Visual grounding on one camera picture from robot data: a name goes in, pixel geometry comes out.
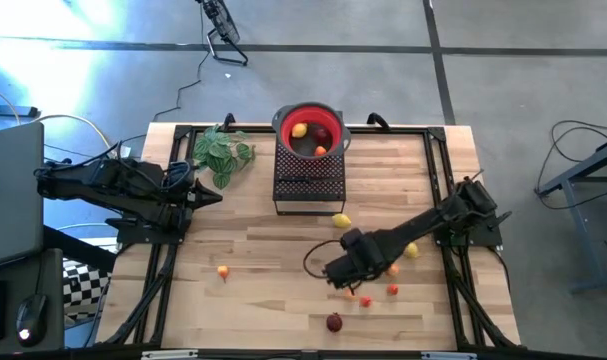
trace potted plant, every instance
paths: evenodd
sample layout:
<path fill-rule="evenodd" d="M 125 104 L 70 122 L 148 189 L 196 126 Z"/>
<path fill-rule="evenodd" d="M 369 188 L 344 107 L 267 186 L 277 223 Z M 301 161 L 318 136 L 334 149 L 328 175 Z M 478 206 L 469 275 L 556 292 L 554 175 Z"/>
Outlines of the potted plant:
<path fill-rule="evenodd" d="M 194 159 L 200 171 L 212 169 L 214 186 L 223 189 L 230 183 L 234 171 L 243 170 L 256 158 L 256 145 L 250 147 L 243 143 L 247 139 L 243 131 L 227 134 L 218 130 L 219 125 L 207 128 L 196 140 Z"/>

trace wooden tabletop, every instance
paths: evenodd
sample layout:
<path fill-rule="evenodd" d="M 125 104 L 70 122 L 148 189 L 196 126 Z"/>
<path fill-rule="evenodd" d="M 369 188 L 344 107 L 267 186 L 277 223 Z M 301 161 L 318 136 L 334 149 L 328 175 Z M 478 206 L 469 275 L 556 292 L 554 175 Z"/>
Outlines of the wooden tabletop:
<path fill-rule="evenodd" d="M 150 124 L 143 160 L 167 166 L 175 125 Z M 446 134 L 455 181 L 475 174 L 479 162 L 471 129 L 449 126 Z M 419 258 L 402 257 L 396 262 L 398 276 L 383 276 L 357 290 L 357 296 L 373 299 L 369 308 L 303 271 L 303 256 L 312 246 L 338 239 L 346 230 L 334 228 L 329 217 L 276 215 L 274 142 L 274 135 L 252 134 L 247 143 L 256 145 L 256 161 L 219 191 L 222 202 L 195 212 L 179 248 L 163 347 L 455 349 L 443 263 L 431 236 L 416 242 Z M 418 136 L 353 135 L 345 161 L 344 213 L 353 226 L 363 231 L 392 228 L 433 206 Z M 206 187 L 216 189 L 211 178 L 209 170 L 199 176 Z M 149 252 L 149 245 L 136 245 L 116 261 L 99 340 L 112 335 L 139 300 Z M 310 266 L 319 272 L 341 254 L 338 245 L 328 245 L 310 257 Z M 479 302 L 506 336 L 518 343 L 501 264 L 487 249 L 472 248 L 469 255 Z M 230 268 L 227 283 L 216 273 L 219 265 Z M 397 296 L 386 294 L 390 283 L 398 284 Z M 146 338 L 154 327 L 156 301 Z M 462 311 L 472 339 L 465 305 Z M 325 326 L 326 317 L 334 312 L 343 318 L 338 333 Z"/>

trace lemon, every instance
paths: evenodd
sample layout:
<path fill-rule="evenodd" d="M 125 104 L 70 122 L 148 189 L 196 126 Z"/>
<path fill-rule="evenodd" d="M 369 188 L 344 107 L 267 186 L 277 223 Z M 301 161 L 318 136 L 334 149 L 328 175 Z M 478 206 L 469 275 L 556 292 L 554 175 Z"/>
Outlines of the lemon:
<path fill-rule="evenodd" d="M 292 137 L 302 138 L 307 133 L 307 124 L 298 123 L 292 128 Z"/>
<path fill-rule="evenodd" d="M 332 216 L 332 221 L 334 221 L 334 226 L 340 228 L 348 228 L 352 225 L 352 221 L 345 214 L 336 214 Z"/>
<path fill-rule="evenodd" d="M 405 248 L 405 251 L 403 251 L 403 255 L 409 258 L 417 258 L 419 257 L 419 247 L 416 246 L 415 243 L 410 243 L 410 245 Z"/>

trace gray floor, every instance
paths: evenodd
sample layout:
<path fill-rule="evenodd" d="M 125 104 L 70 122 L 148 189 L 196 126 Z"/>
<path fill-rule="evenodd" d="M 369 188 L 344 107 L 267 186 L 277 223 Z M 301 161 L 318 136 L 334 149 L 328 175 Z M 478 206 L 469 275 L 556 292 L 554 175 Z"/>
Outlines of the gray floor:
<path fill-rule="evenodd" d="M 35 3 L 0 1 L 0 35 L 200 42 L 192 0 Z M 429 45 L 420 0 L 228 3 L 244 43 Z M 607 0 L 433 4 L 445 46 L 607 47 Z M 176 89 L 196 77 L 203 55 L 0 46 L 0 91 L 15 104 L 33 104 L 45 114 L 88 117 L 117 140 L 144 133 L 154 113 L 171 107 Z M 243 122 L 265 122 L 284 104 L 317 100 L 343 110 L 353 123 L 372 111 L 393 123 L 443 123 L 431 55 L 249 55 L 248 68 L 207 60 L 203 83 L 183 93 L 183 109 L 160 121 L 221 121 L 233 112 Z M 607 58 L 446 56 L 445 68 L 457 124 L 473 128 L 487 187 L 502 210 L 514 211 L 502 230 L 523 343 L 607 356 L 607 290 L 569 294 L 569 285 L 585 278 L 573 223 L 566 211 L 544 208 L 532 193 L 552 124 L 562 119 L 607 124 Z M 0 120 L 0 126 L 11 125 Z M 104 148 L 87 126 L 73 120 L 47 123 L 46 142 L 90 154 Z M 562 147 L 584 157 L 602 142 L 581 133 L 568 136 Z M 141 145 L 132 143 L 135 152 Z M 68 156 L 50 149 L 46 154 Z M 544 179 L 569 166 L 553 156 Z M 550 200 L 563 205 L 556 195 Z M 591 207 L 596 206 L 607 208 L 607 199 Z M 592 213 L 590 224 L 598 228 L 602 219 Z M 45 221 L 62 226 L 101 222 L 106 216 L 80 202 L 47 202 Z M 113 234 L 107 228 L 70 233 Z"/>

